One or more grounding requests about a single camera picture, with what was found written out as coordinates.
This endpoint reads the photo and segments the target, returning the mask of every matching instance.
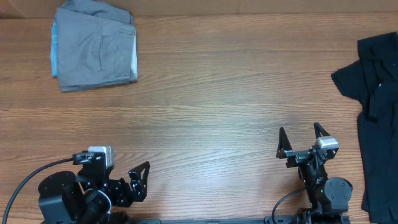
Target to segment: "black cloth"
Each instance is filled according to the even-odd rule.
[[[341,94],[358,100],[364,167],[362,209],[373,223],[398,223],[398,34],[358,41],[359,60],[331,75]]]

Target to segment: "stack of folded cloth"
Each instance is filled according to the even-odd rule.
[[[62,91],[138,79],[136,28],[129,12],[105,2],[68,0],[52,29],[53,76]]]

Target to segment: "blue cloth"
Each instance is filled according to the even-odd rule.
[[[57,77],[57,42],[58,42],[58,28],[57,28],[57,18],[54,19],[54,23],[51,28],[51,69],[52,76]]]

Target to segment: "silver metal part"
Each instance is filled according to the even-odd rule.
[[[114,151],[111,146],[90,146],[89,152],[103,152],[105,153],[105,165],[111,167],[114,165]]]
[[[338,141],[333,136],[323,136],[317,138],[315,145],[320,149],[338,149]]]

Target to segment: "wooden table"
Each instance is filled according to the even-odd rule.
[[[358,59],[356,41],[398,29],[398,13],[137,17],[139,82],[61,93],[51,77],[51,19],[0,21],[0,212],[34,169],[90,145],[112,145],[111,177],[150,161],[139,218],[261,218],[301,188],[275,158],[279,127],[295,150],[315,142],[318,121],[340,142],[330,177],[354,186],[348,215],[361,210],[361,105],[330,78]],[[9,223],[40,223],[38,184],[22,189]],[[307,207],[305,194],[277,214]]]

